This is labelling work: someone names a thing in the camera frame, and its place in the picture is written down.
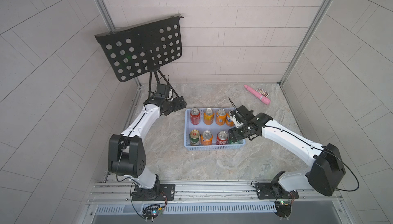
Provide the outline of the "orange Fanta can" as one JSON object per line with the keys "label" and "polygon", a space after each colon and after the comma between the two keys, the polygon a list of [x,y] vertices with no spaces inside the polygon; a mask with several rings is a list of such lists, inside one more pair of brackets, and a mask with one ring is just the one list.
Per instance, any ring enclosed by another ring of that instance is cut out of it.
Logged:
{"label": "orange Fanta can", "polygon": [[233,126],[234,126],[234,122],[233,122],[233,120],[232,120],[232,113],[233,113],[233,111],[234,111],[234,110],[229,110],[229,111],[227,112],[227,114],[226,114],[226,121],[225,121],[225,123],[226,123],[226,125],[227,125],[228,127],[233,127]]}

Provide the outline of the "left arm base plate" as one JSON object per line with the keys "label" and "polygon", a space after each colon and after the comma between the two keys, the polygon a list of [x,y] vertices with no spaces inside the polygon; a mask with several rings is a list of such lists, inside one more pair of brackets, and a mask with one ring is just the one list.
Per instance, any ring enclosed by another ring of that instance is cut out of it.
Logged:
{"label": "left arm base plate", "polygon": [[131,198],[133,201],[168,201],[174,200],[176,185],[175,184],[161,184],[154,186],[152,189],[143,189],[138,186],[131,191]]}

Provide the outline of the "green Sprite can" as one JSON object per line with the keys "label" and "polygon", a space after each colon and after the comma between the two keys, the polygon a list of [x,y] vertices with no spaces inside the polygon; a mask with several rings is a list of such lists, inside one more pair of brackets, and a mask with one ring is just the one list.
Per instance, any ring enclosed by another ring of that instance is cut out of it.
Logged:
{"label": "green Sprite can", "polygon": [[228,145],[241,145],[241,144],[243,144],[242,140],[235,142],[231,138],[228,139]]}

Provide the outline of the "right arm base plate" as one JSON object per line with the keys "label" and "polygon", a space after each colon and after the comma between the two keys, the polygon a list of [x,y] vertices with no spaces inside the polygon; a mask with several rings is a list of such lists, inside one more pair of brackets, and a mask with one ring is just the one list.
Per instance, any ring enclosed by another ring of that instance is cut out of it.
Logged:
{"label": "right arm base plate", "polygon": [[251,186],[255,189],[259,200],[299,199],[297,191],[287,192],[279,184],[252,181]]}

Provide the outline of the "orange soda can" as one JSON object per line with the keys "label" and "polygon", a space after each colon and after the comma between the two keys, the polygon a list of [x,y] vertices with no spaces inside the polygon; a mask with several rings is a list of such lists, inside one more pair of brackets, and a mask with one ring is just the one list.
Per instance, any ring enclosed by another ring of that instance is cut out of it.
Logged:
{"label": "orange soda can", "polygon": [[206,108],[203,113],[204,124],[212,125],[214,121],[215,113],[211,108]]}
{"label": "orange soda can", "polygon": [[223,126],[226,122],[227,112],[225,109],[218,109],[216,112],[216,124],[219,126]]}

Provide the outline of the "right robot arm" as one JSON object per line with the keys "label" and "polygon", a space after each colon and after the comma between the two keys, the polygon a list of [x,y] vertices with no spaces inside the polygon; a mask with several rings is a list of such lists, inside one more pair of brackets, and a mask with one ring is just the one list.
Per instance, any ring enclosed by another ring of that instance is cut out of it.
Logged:
{"label": "right robot arm", "polygon": [[229,137],[237,142],[248,138],[264,137],[276,142],[299,157],[307,169],[294,172],[279,172],[272,180],[276,195],[297,190],[315,190],[324,196],[332,196],[346,174],[347,165],[343,162],[339,149],[310,141],[282,126],[265,113],[253,115],[231,112],[235,127],[229,130]]}

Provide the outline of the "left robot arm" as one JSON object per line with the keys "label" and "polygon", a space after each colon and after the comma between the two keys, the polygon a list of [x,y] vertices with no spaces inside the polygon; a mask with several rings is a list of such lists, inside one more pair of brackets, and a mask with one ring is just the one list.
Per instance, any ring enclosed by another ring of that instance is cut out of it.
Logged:
{"label": "left robot arm", "polygon": [[154,122],[162,115],[186,108],[183,97],[167,100],[150,98],[144,102],[141,113],[121,134],[114,134],[108,141],[108,171],[131,179],[142,189],[153,189],[158,176],[146,167],[143,141]]}

